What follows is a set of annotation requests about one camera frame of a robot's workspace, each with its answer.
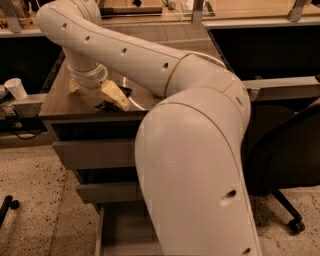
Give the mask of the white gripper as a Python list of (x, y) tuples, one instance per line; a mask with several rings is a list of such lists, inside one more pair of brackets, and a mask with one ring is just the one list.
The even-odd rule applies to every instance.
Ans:
[(99, 64), (96, 68), (89, 71), (76, 71), (71, 66), (68, 70), (72, 79), (69, 82), (69, 91), (76, 92), (80, 87), (94, 90), (101, 87), (101, 92), (107, 102), (114, 103), (123, 111), (130, 109), (130, 102), (127, 96), (121, 91), (120, 87), (113, 81), (107, 80), (107, 68)]

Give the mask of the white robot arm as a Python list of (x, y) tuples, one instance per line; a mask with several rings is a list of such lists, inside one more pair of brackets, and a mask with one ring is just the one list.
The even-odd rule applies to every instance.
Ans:
[(94, 0), (55, 0), (37, 23), (72, 57), (81, 85), (94, 85), (90, 65), (98, 62), (160, 97), (138, 129), (135, 163), (163, 253), (262, 256), (241, 164), (251, 109), (240, 79), (196, 55), (103, 28)]

